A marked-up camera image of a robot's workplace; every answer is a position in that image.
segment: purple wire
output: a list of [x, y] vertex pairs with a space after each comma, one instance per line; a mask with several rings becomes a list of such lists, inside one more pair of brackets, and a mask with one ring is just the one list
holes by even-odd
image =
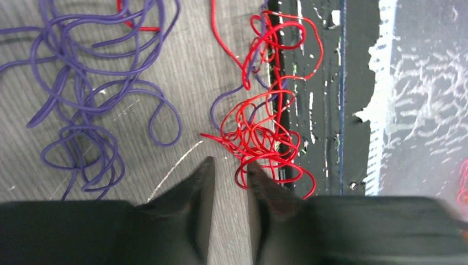
[[[139, 75], [148, 69], [161, 54], [162, 45], [167, 35], [172, 31], [180, 14], [180, 1], [174, 0], [177, 11], [171, 23], [164, 31], [166, 22], [166, 11], [164, 8], [163, 0], [145, 0], [143, 8], [135, 13], [129, 10], [129, 0], [123, 0], [122, 11], [113, 15], [89, 15], [89, 14], [60, 14], [57, 10], [54, 0], [39, 0], [39, 11], [44, 22], [43, 28], [25, 26], [20, 28], [0, 29], [0, 34], [15, 34], [20, 32], [38, 31], [40, 34], [34, 40], [30, 56], [28, 60], [18, 60], [6, 63], [0, 66], [0, 73], [13, 66], [29, 64], [33, 71], [34, 77], [39, 83], [40, 87], [49, 94], [46, 103], [39, 109], [39, 111], [31, 118], [26, 125], [28, 128], [33, 128], [40, 124], [52, 111], [55, 111], [58, 117], [66, 123], [58, 132], [58, 140], [47, 145], [41, 152], [41, 160], [47, 166], [69, 172], [71, 180], [62, 196], [65, 200], [77, 178], [81, 176], [84, 185], [81, 186], [83, 192], [99, 192], [97, 199], [102, 199], [110, 188], [117, 185], [125, 175], [125, 164], [122, 156], [119, 154], [118, 141], [112, 133], [100, 126], [93, 125], [93, 120], [110, 112], [119, 102], [123, 100], [129, 93], [144, 93], [159, 99], [159, 105], [151, 115], [148, 123], [148, 130], [152, 141], [159, 146], [168, 147], [174, 145], [182, 135], [182, 120], [177, 113], [175, 107], [164, 97], [164, 93], [156, 84], [143, 81], [139, 79]], [[143, 45], [140, 45], [139, 28], [142, 26], [148, 11], [153, 7], [158, 8], [159, 12], [159, 32]], [[89, 49], [73, 40], [70, 30], [74, 27], [84, 24], [100, 24], [100, 25], [115, 25], [121, 24], [125, 21], [131, 21], [134, 28], [126, 35], [113, 39], [96, 43]], [[54, 27], [60, 31], [56, 34]], [[122, 54], [106, 54], [96, 52], [93, 49], [103, 46], [116, 45], [123, 41], [134, 39], [135, 49], [133, 51], [125, 52]], [[41, 44], [45, 44], [53, 53], [53, 56], [46, 58], [37, 58], [38, 48]], [[150, 54], [140, 62], [141, 53], [156, 44], [151, 50]], [[97, 68], [90, 68], [80, 62], [78, 58], [78, 51], [86, 52], [90, 55], [106, 58], [106, 59], [120, 59], [126, 57], [133, 57], [133, 62], [128, 71], [105, 71]], [[49, 86], [41, 77], [39, 73], [38, 64], [61, 60], [65, 66], [59, 70], [56, 79], [52, 86]], [[106, 76], [124, 76], [123, 79], [105, 83], [98, 88], [94, 88], [88, 79], [88, 75], [98, 74]], [[73, 91], [75, 94], [75, 101], [65, 99], [62, 95], [66, 89], [68, 79], [73, 77]], [[146, 85], [153, 90], [146, 90], [135, 88], [136, 84]], [[119, 89], [104, 103], [97, 104], [95, 96], [110, 87], [118, 87]], [[62, 106], [67, 105], [76, 109], [76, 112], [69, 118]], [[153, 126], [156, 117], [161, 109], [167, 105], [174, 113], [179, 130], [173, 141], [169, 143], [162, 143], [156, 139], [153, 131]], [[98, 150], [99, 156], [91, 162], [84, 160], [84, 155], [87, 150], [82, 150], [79, 147], [78, 137], [85, 137], [93, 146]], [[69, 166], [56, 165], [47, 159], [49, 151], [55, 147], [61, 146], [70, 161]], [[100, 170], [97, 174], [90, 176], [87, 172], [91, 167], [99, 167]], [[106, 184], [101, 184], [105, 176], [109, 176], [109, 181]]]
[[[263, 2], [263, 4], [261, 5], [261, 9], [262, 10], [265, 10], [267, 8], [267, 5], [268, 5], [268, 1], [269, 0], [265, 0]], [[265, 23], [265, 18], [263, 16], [260, 16], [261, 17], [261, 25], [262, 25], [262, 28], [260, 30], [260, 37], [263, 37], [265, 35], [265, 31], [267, 29], [267, 24]], [[257, 59], [258, 57], [258, 54], [260, 52], [260, 46], [255, 50], [253, 56], [252, 56], [252, 60], [250, 61], [250, 64], [247, 68], [247, 80], [249, 80], [249, 76], [250, 74], [253, 72], [253, 71], [256, 71], [256, 68], [255, 66], [253, 66], [253, 64], [255, 63], [255, 60]], [[254, 73], [254, 76], [255, 78], [257, 79], [257, 81], [260, 83], [260, 85], [265, 88], [266, 90], [269, 89], [268, 85], [261, 79], [260, 75], [258, 73]], [[285, 87], [287, 85], [287, 80], [285, 80], [283, 82], [283, 86], [282, 87]], [[211, 116], [211, 122], [213, 123], [213, 126], [216, 128], [216, 130], [218, 131], [221, 131], [221, 128], [219, 126], [219, 124], [216, 122], [216, 118], [215, 118], [215, 110], [216, 110], [216, 106], [219, 104], [219, 102], [224, 99], [225, 97], [228, 97], [230, 95], [233, 95], [237, 92], [239, 92], [242, 88], [244, 88], [244, 85], [240, 85], [239, 87], [231, 90], [231, 91], [228, 91], [228, 92], [225, 92], [221, 95], [219, 95], [215, 101], [213, 102], [213, 104], [211, 105], [211, 108], [210, 108], [210, 116]], [[269, 100], [268, 102], [272, 102], [274, 101], [276, 98], [277, 98], [278, 94], [275, 94], [273, 95]], [[253, 121], [253, 118], [255, 116], [255, 113], [263, 106], [265, 106], [266, 102], [262, 102], [261, 104], [259, 104], [258, 106], [256, 106], [253, 111], [252, 111], [252, 114], [250, 115], [250, 118], [248, 120], [249, 123], [251, 123]]]

